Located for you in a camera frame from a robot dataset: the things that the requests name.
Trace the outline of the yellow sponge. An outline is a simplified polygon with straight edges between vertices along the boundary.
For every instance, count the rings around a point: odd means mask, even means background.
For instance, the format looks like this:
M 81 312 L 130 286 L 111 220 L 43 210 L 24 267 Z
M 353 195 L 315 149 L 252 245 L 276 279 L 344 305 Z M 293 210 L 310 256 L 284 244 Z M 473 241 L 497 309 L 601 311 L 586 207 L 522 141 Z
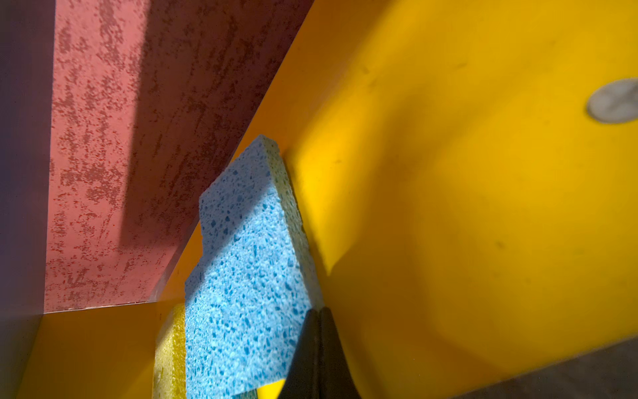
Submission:
M 185 399 L 184 304 L 168 313 L 156 338 L 153 398 Z

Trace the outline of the blue sponge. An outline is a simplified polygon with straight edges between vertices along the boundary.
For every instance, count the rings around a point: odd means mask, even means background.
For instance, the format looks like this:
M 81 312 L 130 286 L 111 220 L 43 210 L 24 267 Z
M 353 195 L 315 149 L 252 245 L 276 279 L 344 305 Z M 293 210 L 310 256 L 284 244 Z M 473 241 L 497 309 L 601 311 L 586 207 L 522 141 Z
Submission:
M 236 398 L 284 379 L 323 304 L 277 143 L 259 136 L 199 199 L 203 255 L 184 286 L 186 391 Z

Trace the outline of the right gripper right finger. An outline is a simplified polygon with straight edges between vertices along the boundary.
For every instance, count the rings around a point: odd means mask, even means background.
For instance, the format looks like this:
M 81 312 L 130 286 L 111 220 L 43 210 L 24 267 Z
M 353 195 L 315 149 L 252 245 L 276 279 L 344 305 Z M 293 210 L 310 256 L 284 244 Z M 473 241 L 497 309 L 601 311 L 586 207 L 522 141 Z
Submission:
M 324 399 L 361 399 L 328 307 L 319 312 L 318 390 Z

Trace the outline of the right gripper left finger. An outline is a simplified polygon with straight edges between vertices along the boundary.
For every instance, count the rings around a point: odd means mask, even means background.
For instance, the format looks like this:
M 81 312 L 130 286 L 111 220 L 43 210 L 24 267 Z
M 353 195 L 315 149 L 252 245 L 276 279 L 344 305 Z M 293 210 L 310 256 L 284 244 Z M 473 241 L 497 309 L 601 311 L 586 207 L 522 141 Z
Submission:
M 319 314 L 311 309 L 302 326 L 302 332 L 278 399 L 319 398 Z

